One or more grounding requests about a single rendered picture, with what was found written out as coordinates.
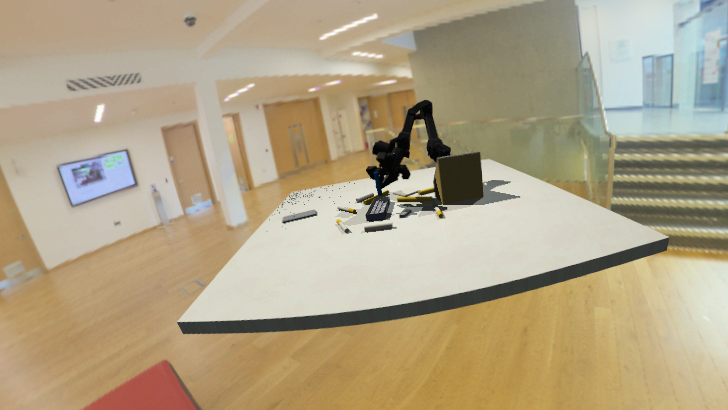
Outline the grey keyboard with white letter keys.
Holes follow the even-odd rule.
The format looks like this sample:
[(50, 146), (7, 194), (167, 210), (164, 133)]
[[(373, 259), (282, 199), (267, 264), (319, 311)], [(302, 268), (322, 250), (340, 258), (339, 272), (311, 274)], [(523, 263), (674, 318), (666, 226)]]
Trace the grey keyboard with white letter keys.
[(389, 205), (390, 196), (388, 197), (374, 198), (368, 211), (366, 212), (367, 221), (385, 220)]

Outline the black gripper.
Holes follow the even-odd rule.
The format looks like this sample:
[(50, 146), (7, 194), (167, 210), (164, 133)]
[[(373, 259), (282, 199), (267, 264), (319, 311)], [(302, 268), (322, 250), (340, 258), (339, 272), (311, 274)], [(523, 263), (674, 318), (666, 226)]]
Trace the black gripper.
[[(391, 164), (390, 165), (382, 164), (381, 165), (382, 168), (377, 167), (377, 166), (368, 166), (366, 168), (366, 172), (369, 174), (369, 176), (373, 180), (375, 180), (374, 172), (378, 172), (380, 184), (381, 184), (380, 187), (381, 187), (381, 189), (383, 189), (384, 187), (388, 186), (389, 184), (399, 180), (398, 177), (400, 176), (400, 173), (402, 173), (403, 179), (409, 178), (410, 172), (408, 171), (408, 169), (405, 165), (400, 165), (400, 163), (401, 163), (400, 159), (396, 156), (396, 161), (395, 161), (393, 168), (391, 168), (391, 166), (390, 166)], [(384, 175), (386, 175), (386, 176), (384, 177)]]

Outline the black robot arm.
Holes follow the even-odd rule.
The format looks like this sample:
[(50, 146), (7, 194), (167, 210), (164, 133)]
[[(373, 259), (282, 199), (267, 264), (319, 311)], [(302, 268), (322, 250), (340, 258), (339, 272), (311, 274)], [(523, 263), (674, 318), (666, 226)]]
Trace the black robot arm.
[[(420, 114), (415, 115), (415, 113), (419, 110)], [(432, 114), (432, 102), (429, 100), (418, 102), (414, 107), (409, 109), (404, 121), (404, 128), (399, 133), (398, 137), (390, 140), (390, 143), (379, 140), (379, 142), (377, 141), (374, 144), (372, 153), (377, 156), (376, 160), (379, 161), (379, 166), (381, 167), (382, 164), (391, 164), (390, 166), (393, 168), (396, 156), (400, 159), (400, 161), (402, 161), (404, 157), (409, 158), (411, 139), (410, 132), (416, 119), (424, 119), (425, 121), (428, 135), (428, 156), (430, 156), (431, 159), (434, 159), (437, 163), (437, 158), (451, 155), (451, 148), (444, 145), (437, 135)]]

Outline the blue hexagonal rod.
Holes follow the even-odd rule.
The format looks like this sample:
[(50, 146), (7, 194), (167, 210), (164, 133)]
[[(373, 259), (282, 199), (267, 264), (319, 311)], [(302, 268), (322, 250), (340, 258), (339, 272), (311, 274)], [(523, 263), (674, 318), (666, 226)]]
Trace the blue hexagonal rod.
[(374, 177), (375, 177), (375, 182), (376, 182), (376, 187), (377, 187), (377, 192), (378, 192), (378, 196), (380, 196), (380, 199), (381, 199), (381, 202), (382, 202), (382, 198), (381, 198), (381, 196), (382, 196), (382, 189), (381, 189), (381, 187), (380, 187), (380, 186), (381, 186), (381, 184), (380, 184), (380, 179), (379, 179), (379, 174), (378, 174), (378, 172), (374, 172)]

